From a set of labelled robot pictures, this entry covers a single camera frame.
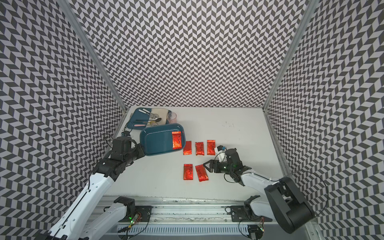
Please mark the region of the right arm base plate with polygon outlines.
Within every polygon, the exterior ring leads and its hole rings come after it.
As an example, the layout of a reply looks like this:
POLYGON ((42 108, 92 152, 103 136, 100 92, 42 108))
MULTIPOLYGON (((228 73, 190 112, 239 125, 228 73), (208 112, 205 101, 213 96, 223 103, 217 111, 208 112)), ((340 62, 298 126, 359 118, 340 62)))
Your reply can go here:
POLYGON ((247 206, 229 206, 225 207, 225 211, 228 215, 231 215, 232 222, 240 222, 241 220, 247 220, 251 222, 272 222, 273 220, 263 216, 257 216, 252 209, 247 206))

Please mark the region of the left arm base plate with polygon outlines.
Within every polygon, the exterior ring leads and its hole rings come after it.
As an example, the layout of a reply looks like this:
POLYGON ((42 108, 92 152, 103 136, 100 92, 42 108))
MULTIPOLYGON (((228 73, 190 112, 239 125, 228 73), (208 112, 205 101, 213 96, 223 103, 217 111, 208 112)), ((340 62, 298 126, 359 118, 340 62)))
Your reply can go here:
POLYGON ((120 222, 133 223, 139 221, 140 223, 148 223, 152 215, 152 206, 138 206, 133 214, 124 217, 120 222))

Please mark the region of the teal storage box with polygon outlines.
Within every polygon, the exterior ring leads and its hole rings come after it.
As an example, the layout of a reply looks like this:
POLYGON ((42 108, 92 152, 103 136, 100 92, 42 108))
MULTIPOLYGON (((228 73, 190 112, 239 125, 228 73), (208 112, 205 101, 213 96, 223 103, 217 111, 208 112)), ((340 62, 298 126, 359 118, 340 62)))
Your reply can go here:
POLYGON ((140 143, 146 156, 155 156, 182 150, 186 145, 185 131, 180 124, 167 124, 150 127, 141 131, 140 143), (173 150, 172 132, 182 132, 183 147, 173 150))

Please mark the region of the red tea bag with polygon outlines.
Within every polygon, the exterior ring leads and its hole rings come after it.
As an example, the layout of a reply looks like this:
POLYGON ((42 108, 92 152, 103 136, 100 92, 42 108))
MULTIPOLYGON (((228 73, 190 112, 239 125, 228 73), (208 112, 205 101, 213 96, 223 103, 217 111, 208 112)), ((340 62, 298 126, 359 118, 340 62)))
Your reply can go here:
POLYGON ((179 150, 183 147, 182 132, 172 132, 173 150, 179 150))
POLYGON ((215 156, 216 155, 216 141, 207 140, 207 155, 215 156))
POLYGON ((184 155, 191 155, 192 154, 192 142, 191 141, 186 141, 186 145, 183 149, 183 154, 184 155))
POLYGON ((204 181, 209 180, 209 177, 207 175, 206 168, 204 167, 204 165, 195 166, 195 169, 196 169, 198 179, 200 182, 204 182, 204 181))
POLYGON ((193 180, 194 179, 193 165, 192 164, 184 164, 183 179, 185 181, 189 181, 189 180, 193 180))
POLYGON ((204 143, 203 142, 196 142, 196 155, 197 156, 204 156, 205 155, 205 149, 204 149, 204 143))

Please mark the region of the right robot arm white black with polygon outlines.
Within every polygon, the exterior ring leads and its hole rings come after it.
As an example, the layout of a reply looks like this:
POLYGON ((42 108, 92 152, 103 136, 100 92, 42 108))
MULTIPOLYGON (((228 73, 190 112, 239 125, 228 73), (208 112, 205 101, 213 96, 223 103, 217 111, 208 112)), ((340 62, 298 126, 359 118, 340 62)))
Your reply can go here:
POLYGON ((229 175, 234 183, 258 192, 244 201, 247 220, 274 220, 291 234, 316 216, 294 180, 289 177, 273 179, 257 173, 242 163, 236 149, 219 146, 216 157, 203 167, 210 173, 229 175))

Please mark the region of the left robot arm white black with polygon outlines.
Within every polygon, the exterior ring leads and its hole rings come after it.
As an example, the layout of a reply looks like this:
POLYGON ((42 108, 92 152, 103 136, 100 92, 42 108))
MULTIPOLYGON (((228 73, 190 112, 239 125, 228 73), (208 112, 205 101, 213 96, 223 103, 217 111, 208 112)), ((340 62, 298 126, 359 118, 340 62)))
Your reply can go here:
POLYGON ((139 218, 135 200, 118 197, 101 216, 90 224, 89 217, 107 190, 135 160, 145 156, 144 148, 131 137, 113 140, 112 149, 95 166, 80 195, 51 227, 37 234, 36 240, 99 240, 108 230, 124 218, 135 224, 139 218))

